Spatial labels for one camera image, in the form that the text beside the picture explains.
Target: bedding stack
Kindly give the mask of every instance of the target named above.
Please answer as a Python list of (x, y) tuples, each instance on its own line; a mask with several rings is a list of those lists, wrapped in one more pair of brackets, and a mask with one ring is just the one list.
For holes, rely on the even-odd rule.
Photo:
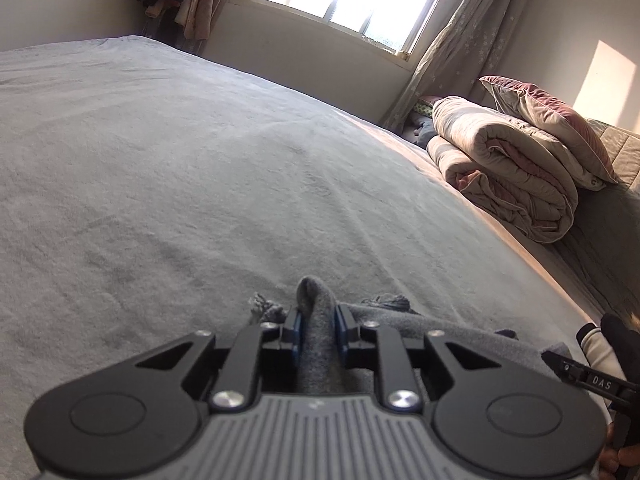
[(485, 76), (499, 111), (450, 96), (433, 105), (426, 149), (472, 203), (551, 243), (574, 223), (577, 187), (617, 183), (600, 137), (562, 101), (532, 84)]

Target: metal bolt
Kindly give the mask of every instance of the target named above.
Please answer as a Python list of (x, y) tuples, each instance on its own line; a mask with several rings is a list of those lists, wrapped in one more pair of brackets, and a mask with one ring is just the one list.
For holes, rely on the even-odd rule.
[(420, 397), (417, 393), (412, 392), (411, 390), (398, 390), (393, 392), (388, 397), (389, 404), (391, 404), (394, 408), (412, 408), (418, 402), (420, 402)]
[(244, 403), (244, 395), (233, 390), (223, 390), (216, 393), (211, 400), (219, 408), (237, 408)]

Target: window frame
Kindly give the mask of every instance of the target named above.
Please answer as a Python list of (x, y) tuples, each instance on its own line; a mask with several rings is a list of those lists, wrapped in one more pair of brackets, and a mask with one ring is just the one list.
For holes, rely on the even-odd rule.
[(262, 5), (271, 7), (274, 9), (280, 9), (284, 12), (290, 12), (292, 14), (296, 14), (298, 16), (307, 18), (317, 23), (322, 23), (323, 25), (327, 25), (330, 28), (338, 30), (340, 32), (346, 33), (353, 38), (357, 38), (364, 43), (370, 44), (376, 48), (377, 51), (383, 52), (388, 56), (391, 56), (395, 62), (398, 64), (405, 64), (410, 60), (412, 53), (414, 53), (415, 48), (417, 46), (418, 40), (420, 40), (420, 36), (422, 35), (424, 29), (427, 26), (427, 22), (433, 13), (433, 10), (438, 3), (438, 0), (426, 0), (424, 7), (420, 11), (418, 18), (415, 20), (414, 26), (412, 30), (408, 34), (407, 38), (402, 45), (400, 50), (394, 50), (392, 47), (376, 41), (372, 38), (369, 38), (364, 34), (364, 30), (369, 26), (369, 22), (372, 18), (372, 14), (370, 14), (367, 19), (362, 23), (360, 30), (353, 30), (352, 28), (344, 27), (343, 25), (339, 25), (338, 23), (331, 22), (331, 18), (334, 15), (335, 7), (337, 6), (338, 0), (333, 0), (327, 10), (324, 13), (324, 16), (316, 16), (315, 14), (311, 14), (309, 12), (305, 12), (304, 10), (295, 9), (293, 7), (289, 7), (288, 5), (280, 4), (277, 2), (272, 2), (271, 0), (244, 0), (246, 2), (251, 2), (253, 4)]

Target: folded comforter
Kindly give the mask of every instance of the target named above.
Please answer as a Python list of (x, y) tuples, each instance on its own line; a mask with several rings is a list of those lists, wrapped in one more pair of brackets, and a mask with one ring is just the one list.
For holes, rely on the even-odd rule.
[(569, 230), (578, 204), (571, 175), (509, 118), (451, 96), (436, 103), (433, 121), (427, 151), (468, 200), (537, 242)]

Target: white wall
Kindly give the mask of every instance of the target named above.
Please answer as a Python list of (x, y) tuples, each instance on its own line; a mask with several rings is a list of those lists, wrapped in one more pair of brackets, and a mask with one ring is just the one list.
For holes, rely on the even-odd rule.
[[(440, 0), (418, 51), (424, 52), (459, 1)], [(202, 55), (375, 123), (408, 82), (420, 54), (398, 65), (363, 43), (286, 10), (230, 0)]]
[(134, 0), (0, 0), (0, 51), (142, 31)]
[(531, 0), (497, 73), (640, 132), (640, 0)]

